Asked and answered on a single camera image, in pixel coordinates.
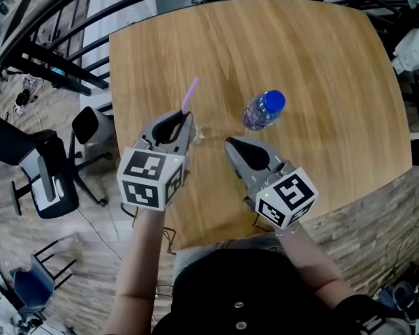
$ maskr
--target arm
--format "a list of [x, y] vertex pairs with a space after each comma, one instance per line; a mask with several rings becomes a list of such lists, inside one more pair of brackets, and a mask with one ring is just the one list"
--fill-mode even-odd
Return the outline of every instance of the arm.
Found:
[[164, 213], [142, 210], [117, 277], [117, 294], [102, 334], [150, 334]]
[[310, 238], [296, 222], [284, 231], [276, 229], [288, 259], [297, 269], [301, 279], [329, 308], [355, 294], [341, 277], [334, 261]]

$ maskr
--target wooden table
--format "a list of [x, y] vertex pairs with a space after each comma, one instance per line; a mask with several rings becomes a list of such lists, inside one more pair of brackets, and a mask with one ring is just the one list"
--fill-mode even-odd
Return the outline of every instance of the wooden table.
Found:
[[[402, 95], [376, 31], [358, 10], [304, 0], [234, 0], [177, 10], [110, 37], [120, 152], [154, 117], [191, 101], [205, 139], [191, 145], [191, 175], [168, 208], [175, 248], [261, 232], [226, 158], [229, 135], [272, 143], [309, 175], [320, 197], [305, 219], [343, 207], [411, 167]], [[242, 125], [256, 94], [278, 89], [278, 122]]]

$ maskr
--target wooden floor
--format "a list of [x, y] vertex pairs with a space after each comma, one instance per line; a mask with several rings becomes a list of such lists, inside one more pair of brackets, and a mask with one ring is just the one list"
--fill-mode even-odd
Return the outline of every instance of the wooden floor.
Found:
[[[40, 130], [32, 106], [18, 117], [12, 113], [12, 102], [21, 89], [21, 77], [14, 76], [0, 95], [0, 117], [9, 112], [9, 121], [26, 132]], [[42, 127], [58, 132], [67, 145], [71, 121], [79, 112], [78, 95], [53, 89], [48, 82], [41, 86], [35, 107]], [[106, 148], [115, 154], [113, 162], [103, 161], [88, 174], [85, 181], [97, 196], [109, 198], [108, 207], [92, 204], [80, 193], [79, 211], [98, 230], [102, 239], [124, 256], [130, 239], [132, 220], [119, 209], [120, 196], [115, 170], [119, 161], [116, 145]], [[57, 329], [73, 326], [78, 334], [93, 334], [103, 325], [115, 293], [119, 258], [99, 239], [90, 224], [77, 211], [54, 220], [40, 219], [31, 198], [22, 201], [22, 216], [16, 216], [10, 203], [9, 185], [24, 175], [18, 167], [0, 163], [0, 270], [27, 267], [30, 253], [55, 239], [65, 237], [56, 249], [57, 256], [48, 268], [61, 269], [71, 258], [74, 276], [50, 300], [45, 311], [48, 322]], [[357, 291], [372, 294], [380, 285], [419, 259], [419, 167], [414, 167], [381, 190], [336, 212], [305, 223], [310, 235], [339, 264], [348, 282]], [[161, 256], [159, 284], [171, 284], [174, 256]], [[171, 288], [159, 288], [170, 295]], [[159, 320], [170, 310], [171, 298], [160, 295], [154, 317]]]

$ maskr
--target black shirt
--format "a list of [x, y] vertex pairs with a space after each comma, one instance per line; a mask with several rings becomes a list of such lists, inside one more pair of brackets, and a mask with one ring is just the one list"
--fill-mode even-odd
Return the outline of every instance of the black shirt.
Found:
[[215, 251], [185, 268], [171, 312], [153, 334], [359, 334], [373, 317], [394, 317], [367, 296], [330, 310], [284, 255], [263, 250]]

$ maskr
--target water bottle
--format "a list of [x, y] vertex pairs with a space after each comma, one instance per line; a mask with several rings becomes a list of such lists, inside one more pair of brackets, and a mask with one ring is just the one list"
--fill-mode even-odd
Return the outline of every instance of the water bottle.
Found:
[[273, 124], [281, 115], [286, 99], [280, 91], [272, 90], [254, 97], [244, 111], [244, 125], [259, 131]]

